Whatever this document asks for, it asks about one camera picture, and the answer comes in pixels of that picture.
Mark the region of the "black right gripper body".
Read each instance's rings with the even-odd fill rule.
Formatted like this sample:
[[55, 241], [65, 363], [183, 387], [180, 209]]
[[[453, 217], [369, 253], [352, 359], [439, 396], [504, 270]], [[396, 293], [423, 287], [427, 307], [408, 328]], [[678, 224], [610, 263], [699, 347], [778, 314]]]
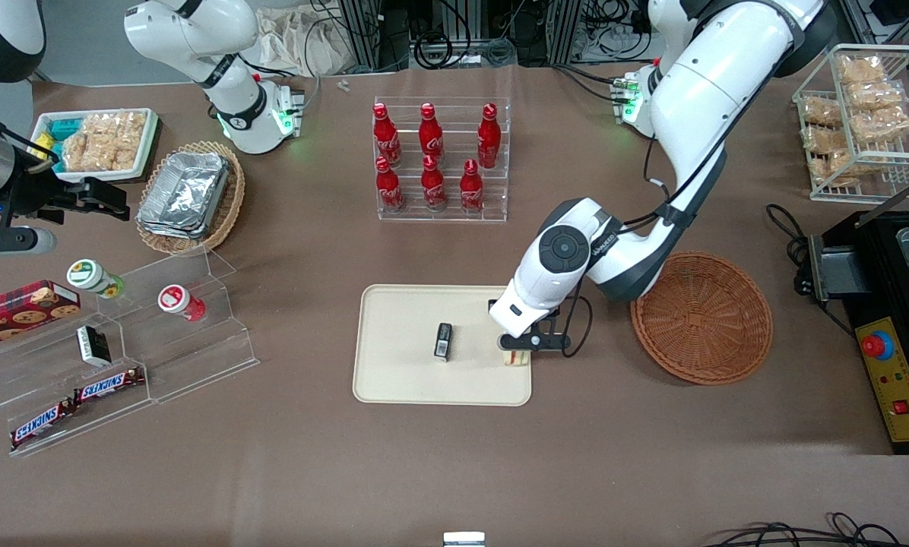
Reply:
[[0, 226], [10, 227], [14, 218], [27, 216], [61, 225], [65, 212], [87, 213], [80, 201], [81, 185], [56, 177], [51, 167], [30, 172], [40, 165], [29, 153], [17, 153], [8, 180], [0, 190]]

